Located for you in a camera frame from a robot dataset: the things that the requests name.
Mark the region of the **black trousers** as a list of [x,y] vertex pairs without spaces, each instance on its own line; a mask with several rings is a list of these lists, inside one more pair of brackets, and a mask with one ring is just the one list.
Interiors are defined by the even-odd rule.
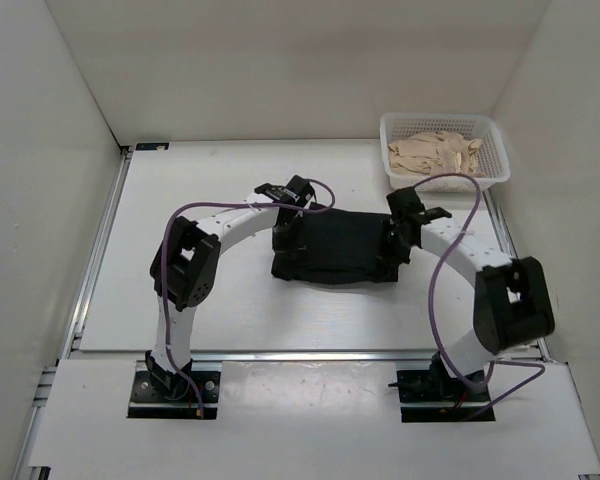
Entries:
[[285,281],[332,286],[395,283],[399,265],[378,258],[385,219],[387,214],[339,209],[304,216],[300,235],[306,249],[297,255],[274,253],[271,274]]

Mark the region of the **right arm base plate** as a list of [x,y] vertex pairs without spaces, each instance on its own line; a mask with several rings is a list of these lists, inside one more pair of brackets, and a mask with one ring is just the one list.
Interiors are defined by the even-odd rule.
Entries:
[[404,424],[494,422],[487,389],[469,389],[456,378],[435,378],[427,370],[398,370],[388,385],[398,391]]

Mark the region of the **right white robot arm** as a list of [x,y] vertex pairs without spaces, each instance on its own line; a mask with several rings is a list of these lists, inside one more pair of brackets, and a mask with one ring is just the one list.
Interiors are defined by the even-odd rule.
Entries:
[[437,256],[435,275],[449,266],[474,289],[469,330],[445,345],[434,316],[437,282],[430,282],[427,308],[438,350],[427,371],[411,373],[396,384],[417,400],[450,400],[467,391],[482,392],[501,353],[554,332],[546,278],[536,258],[517,259],[486,246],[440,207],[394,214],[383,222],[382,259],[407,263],[413,248]]

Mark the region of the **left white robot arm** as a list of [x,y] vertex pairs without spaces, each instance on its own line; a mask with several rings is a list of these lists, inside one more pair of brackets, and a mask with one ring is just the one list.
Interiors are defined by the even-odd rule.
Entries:
[[315,190],[294,176],[284,186],[265,183],[240,203],[196,202],[172,215],[150,267],[158,299],[156,342],[145,355],[155,388],[168,400],[200,391],[193,385],[190,340],[197,307],[214,286],[227,250],[302,215]]

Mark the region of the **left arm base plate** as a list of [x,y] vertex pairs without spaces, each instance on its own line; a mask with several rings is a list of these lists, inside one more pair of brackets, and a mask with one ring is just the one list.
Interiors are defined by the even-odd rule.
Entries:
[[175,393],[167,393],[160,382],[140,362],[136,364],[127,407],[131,419],[215,420],[221,387],[221,372],[198,370],[192,379],[201,394],[203,408],[187,382],[178,385]]

